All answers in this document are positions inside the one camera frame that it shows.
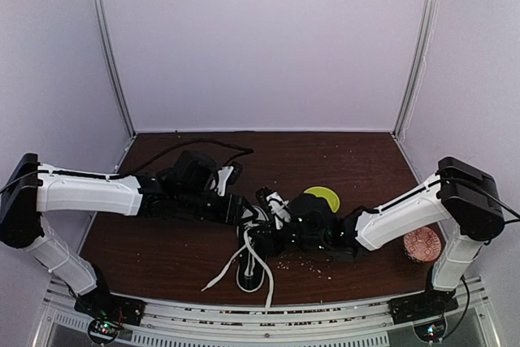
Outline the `black white canvas sneaker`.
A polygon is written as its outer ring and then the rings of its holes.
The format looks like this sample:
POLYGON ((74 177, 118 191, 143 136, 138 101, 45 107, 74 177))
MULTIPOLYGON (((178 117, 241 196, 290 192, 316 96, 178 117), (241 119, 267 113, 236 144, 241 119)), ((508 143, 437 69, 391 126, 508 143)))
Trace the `black white canvas sneaker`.
POLYGON ((263 285, 265 270, 258 261, 267 261, 267 237, 262 227, 267 221, 267 214, 260 206, 251 206, 244 209, 242 222, 236 229, 239 247, 245 245, 244 232, 248 233, 249 245, 239 254, 239 264, 236 271, 236 283, 240 290, 245 293, 255 293, 263 285))

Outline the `white shoelace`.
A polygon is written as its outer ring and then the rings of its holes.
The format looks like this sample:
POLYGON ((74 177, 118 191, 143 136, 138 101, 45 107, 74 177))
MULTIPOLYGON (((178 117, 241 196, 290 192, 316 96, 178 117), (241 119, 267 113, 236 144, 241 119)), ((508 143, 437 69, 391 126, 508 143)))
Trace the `white shoelace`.
POLYGON ((243 227, 237 229, 237 233, 240 234, 240 238, 243 240, 244 244, 240 246, 240 248, 228 259, 228 261, 225 263, 223 268, 221 269, 220 273, 214 277, 212 280, 210 280, 204 288, 201 289, 202 292, 206 291, 209 288, 212 288, 215 286, 227 273, 229 268, 231 267, 232 263, 239 258, 244 251, 247 252, 247 255, 245 259, 247 260, 245 270, 243 271, 243 278, 244 280, 251 280, 254 276, 254 268, 256 266, 260 267, 261 273, 260 273, 260 285, 257 288, 246 288, 239 283, 239 276, 240 273, 237 273, 236 282, 240 290, 242 290, 244 293, 255 293, 258 291, 263 284, 264 277, 267 276, 268 279, 268 291, 266 295, 265 305, 264 305, 264 312, 267 314, 268 311, 271 308, 272 299, 274 296, 275 291, 275 278, 273 276, 273 273, 270 269, 270 267, 267 264, 266 260, 261 260, 260 257, 257 255, 257 253, 254 250, 253 245, 253 236, 255 228, 259 228, 260 225, 256 224, 253 225, 252 223, 247 223, 243 227))

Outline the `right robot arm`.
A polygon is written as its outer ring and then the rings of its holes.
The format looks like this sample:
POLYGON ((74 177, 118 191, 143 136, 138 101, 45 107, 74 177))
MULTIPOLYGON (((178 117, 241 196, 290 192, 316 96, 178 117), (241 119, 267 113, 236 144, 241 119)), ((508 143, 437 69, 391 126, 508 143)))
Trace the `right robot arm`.
POLYGON ((380 206, 359 206, 345 217, 337 216, 339 198, 327 188, 308 189, 290 201, 260 189, 257 199, 266 220, 248 236, 268 256, 294 245, 351 262, 398 237, 451 219, 456 230, 432 267, 428 289, 416 301, 427 316, 447 303, 447 292, 457 287, 483 244, 505 229, 494 178, 454 157, 442 158, 437 171, 410 191, 380 206))

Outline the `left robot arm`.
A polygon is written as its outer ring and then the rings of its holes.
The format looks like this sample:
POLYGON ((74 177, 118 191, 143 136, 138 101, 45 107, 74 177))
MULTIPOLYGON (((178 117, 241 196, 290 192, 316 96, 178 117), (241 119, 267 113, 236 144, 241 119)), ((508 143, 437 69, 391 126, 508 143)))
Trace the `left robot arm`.
POLYGON ((52 223, 102 213, 126 217, 187 214, 237 225, 251 205, 229 191, 241 165, 218 167, 208 155, 184 151, 157 174, 72 171, 25 154, 1 191, 1 241, 30 253, 64 281, 100 318, 117 309, 102 271, 70 249, 52 223))

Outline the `lime green bowl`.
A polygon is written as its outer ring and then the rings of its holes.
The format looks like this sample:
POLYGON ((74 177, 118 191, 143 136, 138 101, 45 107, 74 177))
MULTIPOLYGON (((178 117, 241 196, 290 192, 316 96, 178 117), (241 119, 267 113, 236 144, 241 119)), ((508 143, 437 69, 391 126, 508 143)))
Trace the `lime green bowl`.
POLYGON ((340 198, 332 189, 323 186, 313 186, 306 189, 304 193, 325 199, 333 213, 340 209, 340 198))

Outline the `front aluminium rail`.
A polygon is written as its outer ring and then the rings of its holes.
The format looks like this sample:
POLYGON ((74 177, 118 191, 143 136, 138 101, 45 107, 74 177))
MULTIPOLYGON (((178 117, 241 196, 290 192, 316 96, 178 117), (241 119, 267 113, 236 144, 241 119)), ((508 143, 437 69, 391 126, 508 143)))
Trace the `front aluminium rail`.
MULTIPOLYGON (((388 302, 403 296, 377 297, 314 305, 212 306, 140 298, 140 325, 124 325, 108 346, 505 346, 496 327, 491 301, 479 277, 468 279, 470 304, 464 319, 442 343, 424 342, 421 325, 445 319, 454 329, 466 305, 461 284, 459 308, 441 316, 397 324, 388 302)), ((74 311, 66 286, 52 279, 44 296, 39 323, 29 346, 96 346, 87 335, 91 318, 74 311)))

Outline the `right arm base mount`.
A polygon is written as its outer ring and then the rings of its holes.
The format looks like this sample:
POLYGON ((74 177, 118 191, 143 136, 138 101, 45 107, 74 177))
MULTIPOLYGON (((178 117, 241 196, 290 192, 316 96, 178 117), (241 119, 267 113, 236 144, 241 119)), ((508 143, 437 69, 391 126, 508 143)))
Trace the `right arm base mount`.
POLYGON ((423 342, 440 342, 448 333, 445 315, 459 305, 454 292, 425 290, 388 302, 395 325, 412 323, 415 336, 423 342))

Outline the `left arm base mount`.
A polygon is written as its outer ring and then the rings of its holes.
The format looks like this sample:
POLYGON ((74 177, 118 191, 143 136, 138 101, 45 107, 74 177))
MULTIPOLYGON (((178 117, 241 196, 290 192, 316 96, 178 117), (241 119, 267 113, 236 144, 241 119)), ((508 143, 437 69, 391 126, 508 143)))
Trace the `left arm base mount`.
POLYGON ((74 310, 88 315, 87 336, 95 345, 108 345, 122 336, 129 336, 129 326, 139 326, 145 302, 136 298, 112 295, 107 309, 95 309, 85 299, 77 298, 74 310))

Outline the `right aluminium frame post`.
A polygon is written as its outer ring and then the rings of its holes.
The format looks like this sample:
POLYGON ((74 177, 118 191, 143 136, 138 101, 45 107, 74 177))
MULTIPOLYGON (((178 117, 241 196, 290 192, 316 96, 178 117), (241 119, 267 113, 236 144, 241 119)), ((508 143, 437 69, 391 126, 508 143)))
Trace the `right aluminium frame post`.
POLYGON ((401 101, 401 107, 393 129, 393 136, 398 141, 405 139, 405 130, 414 109, 419 87, 423 78, 423 71, 426 66, 426 55, 433 26, 436 20, 439 0, 424 0, 422 16, 419 24, 418 37, 415 44, 414 54, 407 77, 405 92, 401 101))

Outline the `aluminium frame post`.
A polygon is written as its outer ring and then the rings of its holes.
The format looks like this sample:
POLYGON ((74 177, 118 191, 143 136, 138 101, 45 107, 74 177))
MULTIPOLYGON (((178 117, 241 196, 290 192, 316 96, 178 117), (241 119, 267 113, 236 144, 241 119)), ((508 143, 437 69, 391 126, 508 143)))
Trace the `aluminium frame post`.
POLYGON ((130 138, 133 138, 137 132, 135 130, 127 100, 124 96, 123 87, 117 68, 115 53, 111 42, 108 21, 103 0, 93 0, 94 11, 97 19, 97 28, 101 38, 102 55, 106 64, 109 76, 110 86, 115 95, 116 106, 123 120, 124 127, 130 138))
POLYGON ((426 55, 433 26, 436 20, 439 0, 424 0, 422 16, 419 24, 418 37, 415 44, 414 54, 407 77, 405 92, 401 101, 401 107, 393 129, 393 136, 398 141, 405 139, 405 130, 414 109, 419 87, 423 78, 423 71, 426 66, 426 55))

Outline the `left aluminium frame post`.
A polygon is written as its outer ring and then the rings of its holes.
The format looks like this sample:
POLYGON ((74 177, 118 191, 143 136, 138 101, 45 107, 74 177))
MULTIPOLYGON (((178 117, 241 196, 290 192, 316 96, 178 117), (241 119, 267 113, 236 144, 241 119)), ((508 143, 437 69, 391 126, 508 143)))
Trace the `left aluminium frame post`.
POLYGON ((137 132, 135 130, 127 100, 124 96, 123 87, 117 68, 115 53, 111 42, 108 21, 103 0, 93 0, 94 11, 97 19, 97 28, 101 38, 102 55, 106 64, 109 76, 110 86, 115 95, 116 106, 123 120, 124 127, 130 138, 133 138, 137 132))

